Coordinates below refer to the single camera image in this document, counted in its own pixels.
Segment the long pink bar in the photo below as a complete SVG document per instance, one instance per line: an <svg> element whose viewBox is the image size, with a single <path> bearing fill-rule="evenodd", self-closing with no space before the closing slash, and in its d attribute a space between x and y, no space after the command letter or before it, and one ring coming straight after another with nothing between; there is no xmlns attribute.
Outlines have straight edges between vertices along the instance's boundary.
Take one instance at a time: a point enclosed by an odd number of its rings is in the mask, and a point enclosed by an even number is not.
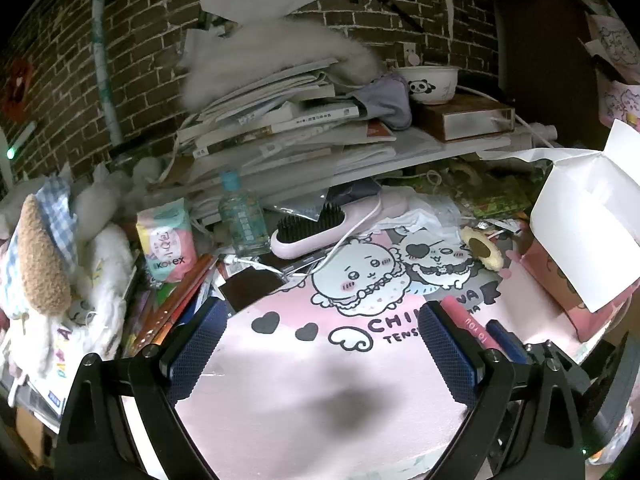
<svg viewBox="0 0 640 480"><path fill-rule="evenodd" d="M502 350L495 338L489 335L485 326L477 322L473 315L469 314L464 305L460 304L454 296L442 298L440 305L451 318L451 321L454 322L454 325L469 333L483 349Z"/></svg>

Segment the yellow plush dog toy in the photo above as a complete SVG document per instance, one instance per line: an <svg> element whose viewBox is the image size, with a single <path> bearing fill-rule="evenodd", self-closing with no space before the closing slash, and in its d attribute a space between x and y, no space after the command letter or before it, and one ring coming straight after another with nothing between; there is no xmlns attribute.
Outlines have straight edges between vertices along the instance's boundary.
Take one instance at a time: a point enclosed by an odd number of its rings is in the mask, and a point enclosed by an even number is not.
<svg viewBox="0 0 640 480"><path fill-rule="evenodd" d="M498 272L503 268L502 253L485 234L465 226L460 231L460 237L472 255L480 260L487 270Z"/></svg>

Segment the white storage box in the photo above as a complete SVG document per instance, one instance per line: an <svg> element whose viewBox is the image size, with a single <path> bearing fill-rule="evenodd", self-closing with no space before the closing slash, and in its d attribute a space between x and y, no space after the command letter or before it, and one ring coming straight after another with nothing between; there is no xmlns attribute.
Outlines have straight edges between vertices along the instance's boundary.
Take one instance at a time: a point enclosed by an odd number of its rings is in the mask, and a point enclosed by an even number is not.
<svg viewBox="0 0 640 480"><path fill-rule="evenodd" d="M551 289L586 341L639 286L639 130L616 119L601 151L530 148L513 156L552 163L532 214L539 249L575 298Z"/></svg>

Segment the black phone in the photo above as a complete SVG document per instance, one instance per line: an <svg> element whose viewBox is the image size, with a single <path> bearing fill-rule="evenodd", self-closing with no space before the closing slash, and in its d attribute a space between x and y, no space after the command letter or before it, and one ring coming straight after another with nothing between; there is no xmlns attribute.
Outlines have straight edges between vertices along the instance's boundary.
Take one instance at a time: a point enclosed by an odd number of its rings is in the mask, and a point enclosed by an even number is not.
<svg viewBox="0 0 640 480"><path fill-rule="evenodd" d="M238 313L272 294L283 284L284 281L278 274L269 270L247 268L230 276L220 291L232 311Z"/></svg>

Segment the pink printed desk mat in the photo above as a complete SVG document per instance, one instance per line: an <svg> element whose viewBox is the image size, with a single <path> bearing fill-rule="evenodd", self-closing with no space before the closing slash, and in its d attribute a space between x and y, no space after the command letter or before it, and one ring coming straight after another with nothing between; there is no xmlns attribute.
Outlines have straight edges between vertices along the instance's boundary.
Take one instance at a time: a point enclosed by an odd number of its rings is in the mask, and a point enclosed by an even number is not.
<svg viewBox="0 0 640 480"><path fill-rule="evenodd" d="M510 237L490 272L454 236L385 230L233 315L177 412L223 479L410 479L457 432L454 400L418 330L420 307L454 296L478 322L553 340L574 360L563 310Z"/></svg>

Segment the colourful tissue pack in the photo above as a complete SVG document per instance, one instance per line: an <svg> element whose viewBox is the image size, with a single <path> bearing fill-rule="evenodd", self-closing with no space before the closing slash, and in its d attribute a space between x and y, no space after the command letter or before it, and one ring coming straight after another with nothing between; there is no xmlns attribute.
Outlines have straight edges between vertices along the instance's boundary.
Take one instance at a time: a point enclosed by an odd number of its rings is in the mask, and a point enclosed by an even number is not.
<svg viewBox="0 0 640 480"><path fill-rule="evenodd" d="M136 228L146 265L155 281L178 283L198 261L183 198L140 211Z"/></svg>

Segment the green tall water bottle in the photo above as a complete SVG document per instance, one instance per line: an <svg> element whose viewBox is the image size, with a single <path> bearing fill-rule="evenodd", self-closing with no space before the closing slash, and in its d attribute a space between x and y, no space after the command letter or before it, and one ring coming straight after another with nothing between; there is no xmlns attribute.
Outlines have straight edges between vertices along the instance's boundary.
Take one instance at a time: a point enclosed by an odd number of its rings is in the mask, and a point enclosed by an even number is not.
<svg viewBox="0 0 640 480"><path fill-rule="evenodd" d="M218 212L228 228L235 253L253 257L269 252L269 233L258 199L242 185L235 170L221 175Z"/></svg>

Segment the pink hair brush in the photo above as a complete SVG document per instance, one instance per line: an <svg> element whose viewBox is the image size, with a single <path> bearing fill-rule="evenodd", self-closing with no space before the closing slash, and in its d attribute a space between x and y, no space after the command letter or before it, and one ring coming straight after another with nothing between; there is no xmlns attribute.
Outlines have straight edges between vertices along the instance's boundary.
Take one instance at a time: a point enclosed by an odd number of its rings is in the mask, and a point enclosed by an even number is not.
<svg viewBox="0 0 640 480"><path fill-rule="evenodd" d="M344 206L325 204L317 221L284 217L271 235L271 252L284 260L306 256L335 245L343 237L367 231L381 220L401 216L408 203L399 192L383 191Z"/></svg>

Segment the white panda bowl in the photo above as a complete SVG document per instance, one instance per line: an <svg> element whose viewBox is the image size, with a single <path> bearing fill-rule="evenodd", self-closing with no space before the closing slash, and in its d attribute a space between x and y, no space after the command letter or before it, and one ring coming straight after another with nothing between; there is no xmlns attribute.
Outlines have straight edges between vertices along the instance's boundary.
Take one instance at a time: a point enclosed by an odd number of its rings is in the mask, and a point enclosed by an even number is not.
<svg viewBox="0 0 640 480"><path fill-rule="evenodd" d="M413 101L428 105L446 104L454 98L459 69L456 66L413 66L398 68Z"/></svg>

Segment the stack of books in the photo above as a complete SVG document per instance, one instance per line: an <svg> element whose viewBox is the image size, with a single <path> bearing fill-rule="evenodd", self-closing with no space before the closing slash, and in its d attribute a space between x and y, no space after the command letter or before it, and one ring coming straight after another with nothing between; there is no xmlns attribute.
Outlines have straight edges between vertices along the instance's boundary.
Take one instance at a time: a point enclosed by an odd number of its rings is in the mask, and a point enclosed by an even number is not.
<svg viewBox="0 0 640 480"><path fill-rule="evenodd" d="M394 131L377 119L364 120L357 103L332 94L296 99L333 89L334 58L298 64L228 93L196 113L177 132L176 159L189 167L170 182L193 218L219 219L221 173L234 169L269 205L320 188L380 172L510 145L507 131L442 141L412 125Z"/></svg>

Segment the purple cloth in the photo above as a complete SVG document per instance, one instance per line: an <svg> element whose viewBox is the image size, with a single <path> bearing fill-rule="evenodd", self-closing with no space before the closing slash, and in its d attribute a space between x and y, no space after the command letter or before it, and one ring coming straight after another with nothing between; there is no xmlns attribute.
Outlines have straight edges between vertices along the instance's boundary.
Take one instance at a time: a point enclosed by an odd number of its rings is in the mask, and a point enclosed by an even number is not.
<svg viewBox="0 0 640 480"><path fill-rule="evenodd" d="M394 131L412 124L409 87L396 73L387 73L348 97L357 103L364 120L377 119Z"/></svg>

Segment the pink hanging wall organizer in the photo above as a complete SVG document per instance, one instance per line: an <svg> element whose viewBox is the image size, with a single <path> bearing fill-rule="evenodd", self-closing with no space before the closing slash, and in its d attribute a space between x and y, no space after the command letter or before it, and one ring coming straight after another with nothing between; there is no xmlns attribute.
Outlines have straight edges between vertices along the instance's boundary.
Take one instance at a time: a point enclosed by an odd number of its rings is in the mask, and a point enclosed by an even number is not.
<svg viewBox="0 0 640 480"><path fill-rule="evenodd" d="M608 0L585 0L591 40L585 44L597 67L599 117L639 130L639 46Z"/></svg>

